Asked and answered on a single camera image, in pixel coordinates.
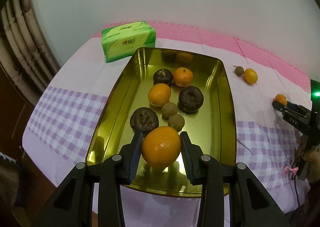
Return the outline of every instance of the pink tablecloth border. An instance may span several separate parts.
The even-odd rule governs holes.
[[[106,25],[103,29],[125,23],[128,22],[111,23]],[[235,37],[216,34],[198,27],[172,23],[148,23],[156,29],[157,38],[203,44],[240,54],[241,56],[251,59],[256,63],[275,69],[279,72],[279,74],[294,84],[300,86],[306,92],[310,92],[310,80],[307,75],[302,73],[296,67],[286,63],[278,56],[275,56],[271,52],[261,49],[253,44],[242,41]],[[101,32],[98,32],[93,36],[93,38],[96,37],[101,37]]]

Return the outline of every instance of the purple checkered pattern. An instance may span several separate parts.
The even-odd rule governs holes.
[[[84,161],[107,97],[48,87],[27,128],[66,160]]]
[[[260,126],[255,122],[237,121],[237,162],[245,163],[266,189],[290,183],[289,175],[282,176],[284,166],[291,166],[297,149],[295,129]]]

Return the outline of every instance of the silver screw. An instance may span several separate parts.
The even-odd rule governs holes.
[[[114,156],[112,157],[112,160],[113,160],[113,161],[119,161],[121,158],[122,158],[122,157],[121,157],[120,155],[114,155]]]
[[[244,170],[246,168],[245,164],[244,163],[238,163],[237,164],[237,167],[241,170]]]
[[[201,159],[202,159],[203,161],[209,161],[209,160],[210,160],[210,157],[209,157],[208,155],[202,155],[202,156],[201,156]]]
[[[83,163],[83,162],[79,162],[79,163],[76,165],[76,167],[77,167],[78,169],[82,169],[82,168],[84,168],[84,166],[85,166],[85,163]]]

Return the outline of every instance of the white wall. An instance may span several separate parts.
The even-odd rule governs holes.
[[[320,10],[314,0],[33,0],[60,64],[107,23],[165,21],[236,36],[320,79]]]

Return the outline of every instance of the metal tray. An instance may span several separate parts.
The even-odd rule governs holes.
[[[193,144],[199,145],[221,163],[236,162],[236,120],[231,90],[222,61],[217,58],[162,48],[138,48],[114,85],[95,129],[86,157],[88,165],[98,164],[117,154],[130,143],[133,130],[129,119],[139,107],[152,108],[159,117],[159,125],[168,125],[161,116],[161,108],[148,102],[153,86],[153,74],[166,68],[173,72],[178,67],[189,68],[204,95],[203,106],[197,113],[187,115],[185,126]],[[170,101],[178,103],[181,88],[171,86]],[[182,156],[162,172],[157,172],[140,158],[137,177],[130,188],[167,196],[200,197],[201,186],[189,183]]]

